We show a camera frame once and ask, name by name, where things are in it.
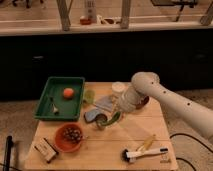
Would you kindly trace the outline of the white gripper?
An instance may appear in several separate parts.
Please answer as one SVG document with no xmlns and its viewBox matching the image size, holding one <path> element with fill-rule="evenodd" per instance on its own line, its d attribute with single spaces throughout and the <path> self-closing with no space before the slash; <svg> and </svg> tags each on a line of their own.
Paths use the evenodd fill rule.
<svg viewBox="0 0 213 171">
<path fill-rule="evenodd" d="M 118 98 L 118 107 L 125 113 L 136 110 L 136 105 L 143 100 L 145 96 L 138 93 L 132 86 L 129 86 Z"/>
</svg>

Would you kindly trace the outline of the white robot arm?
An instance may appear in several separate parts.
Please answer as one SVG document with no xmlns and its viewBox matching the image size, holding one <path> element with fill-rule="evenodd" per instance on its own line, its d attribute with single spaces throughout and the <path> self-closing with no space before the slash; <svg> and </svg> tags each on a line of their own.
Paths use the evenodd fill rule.
<svg viewBox="0 0 213 171">
<path fill-rule="evenodd" d="M 160 84 L 156 73 L 135 73 L 129 87 L 118 98 L 118 106 L 122 111 L 130 113 L 147 96 L 167 105 L 213 144 L 213 110 L 166 89 Z"/>
</svg>

